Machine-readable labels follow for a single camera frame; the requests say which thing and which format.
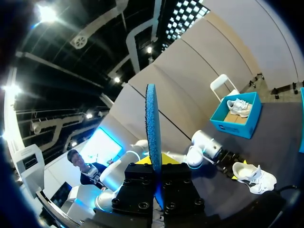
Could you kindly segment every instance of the black shirt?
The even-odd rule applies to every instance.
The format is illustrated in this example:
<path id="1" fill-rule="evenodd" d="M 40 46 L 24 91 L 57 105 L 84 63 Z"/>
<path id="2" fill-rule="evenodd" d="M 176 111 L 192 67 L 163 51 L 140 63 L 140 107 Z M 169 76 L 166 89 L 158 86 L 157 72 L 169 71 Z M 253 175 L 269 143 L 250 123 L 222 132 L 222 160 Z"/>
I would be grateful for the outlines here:
<path id="1" fill-rule="evenodd" d="M 102 164 L 99 164 L 97 162 L 92 163 L 92 165 L 94 165 L 98 169 L 98 176 L 99 177 L 100 177 L 100 174 L 106 169 L 106 166 L 104 166 Z M 98 181 L 95 183 L 95 181 L 93 179 L 89 178 L 88 176 L 86 176 L 83 173 L 81 173 L 81 176 L 80 176 L 80 183 L 83 184 L 83 185 L 94 184 L 99 189 L 104 187 L 104 185 L 99 181 L 99 178 L 98 178 Z"/>

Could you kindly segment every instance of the white chair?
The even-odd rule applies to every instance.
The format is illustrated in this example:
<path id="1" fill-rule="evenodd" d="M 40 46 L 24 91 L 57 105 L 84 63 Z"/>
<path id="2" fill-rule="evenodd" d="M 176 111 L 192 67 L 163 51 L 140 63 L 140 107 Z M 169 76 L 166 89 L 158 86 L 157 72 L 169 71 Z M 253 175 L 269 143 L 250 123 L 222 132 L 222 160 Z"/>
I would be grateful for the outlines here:
<path id="1" fill-rule="evenodd" d="M 220 99 L 215 90 L 219 88 L 221 85 L 223 85 L 226 81 L 229 81 L 232 86 L 234 87 L 234 90 L 232 90 L 227 96 L 231 95 L 237 95 L 239 94 L 238 89 L 235 87 L 235 85 L 232 83 L 232 81 L 228 78 L 227 75 L 220 75 L 218 76 L 217 79 L 215 79 L 213 82 L 210 84 L 210 89 L 214 92 L 215 96 L 217 96 L 218 100 L 221 102 L 224 98 Z"/>

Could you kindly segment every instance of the floor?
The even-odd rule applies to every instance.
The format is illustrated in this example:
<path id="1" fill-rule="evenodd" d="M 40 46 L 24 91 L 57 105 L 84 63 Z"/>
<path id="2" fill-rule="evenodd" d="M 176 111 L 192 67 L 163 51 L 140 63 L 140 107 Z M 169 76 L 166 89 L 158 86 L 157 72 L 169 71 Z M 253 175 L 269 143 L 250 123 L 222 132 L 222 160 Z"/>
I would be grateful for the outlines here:
<path id="1" fill-rule="evenodd" d="M 290 88 L 286 88 L 284 91 L 279 92 L 279 99 L 275 99 L 275 95 L 271 94 L 271 91 L 268 90 L 265 80 L 261 77 L 258 78 L 257 81 L 254 82 L 256 88 L 253 86 L 245 88 L 242 93 L 250 93 L 250 92 L 257 92 L 261 102 L 301 102 L 301 91 L 300 88 L 302 87 L 302 83 L 298 83 L 296 85 L 296 89 L 298 90 L 298 94 L 294 94 L 294 90 L 292 86 Z"/>

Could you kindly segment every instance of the man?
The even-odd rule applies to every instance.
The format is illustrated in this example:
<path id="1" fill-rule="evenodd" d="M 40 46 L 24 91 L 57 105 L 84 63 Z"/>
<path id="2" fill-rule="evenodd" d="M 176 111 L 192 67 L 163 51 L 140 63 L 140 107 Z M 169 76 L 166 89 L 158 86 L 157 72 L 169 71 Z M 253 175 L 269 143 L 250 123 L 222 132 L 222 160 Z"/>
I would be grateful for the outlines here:
<path id="1" fill-rule="evenodd" d="M 67 153 L 67 159 L 74 165 L 78 166 L 81 171 L 80 182 L 83 185 L 93 184 L 101 190 L 105 190 L 106 187 L 100 182 L 100 174 L 106 169 L 106 166 L 101 165 L 97 162 L 92 164 L 87 164 L 78 153 L 77 150 L 70 150 Z M 94 176 L 89 175 L 89 171 L 96 168 L 98 172 Z"/>

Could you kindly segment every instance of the black ceiling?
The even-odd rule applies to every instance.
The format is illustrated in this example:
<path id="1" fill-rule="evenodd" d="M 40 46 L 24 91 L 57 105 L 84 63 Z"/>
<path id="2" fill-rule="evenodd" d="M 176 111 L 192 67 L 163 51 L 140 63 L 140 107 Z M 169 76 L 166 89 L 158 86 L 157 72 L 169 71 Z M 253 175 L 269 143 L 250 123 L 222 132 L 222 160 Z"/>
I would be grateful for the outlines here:
<path id="1" fill-rule="evenodd" d="M 169 20 L 166 14 L 172 13 L 172 5 L 176 5 L 176 2 L 162 1 L 158 37 L 164 32 L 161 24 Z M 120 14 L 99 28 L 82 49 L 74 48 L 70 41 L 96 18 L 116 7 L 115 0 L 55 0 L 49 5 L 57 13 L 55 22 L 38 23 L 38 17 L 33 17 L 32 29 L 19 46 L 18 52 L 21 54 L 15 61 L 18 68 L 16 83 L 22 89 L 22 93 L 16 97 L 15 110 L 25 146 L 46 144 L 52 140 L 55 132 L 55 127 L 49 127 L 41 131 L 43 134 L 35 135 L 31 130 L 32 123 L 73 115 L 85 116 L 88 110 L 94 114 L 93 120 L 85 120 L 61 130 L 56 144 L 43 152 L 46 163 L 62 154 L 67 138 L 73 131 L 101 121 L 98 112 L 108 110 L 99 98 L 102 93 L 114 101 L 122 90 L 122 83 L 127 83 L 135 75 L 131 61 L 127 60 L 117 71 L 121 77 L 120 83 L 115 83 L 108 76 L 129 55 L 126 38 L 130 31 L 153 18 L 154 4 L 155 0 L 129 0 L 123 16 Z M 147 46 L 153 47 L 154 59 L 161 53 L 162 41 L 159 39 L 152 44 L 151 38 L 152 27 L 135 36 L 140 69 L 149 64 L 151 55 L 146 51 Z M 30 53 L 47 63 L 25 57 L 24 53 Z M 93 132 L 94 129 L 85 131 L 71 140 L 80 143 Z"/>

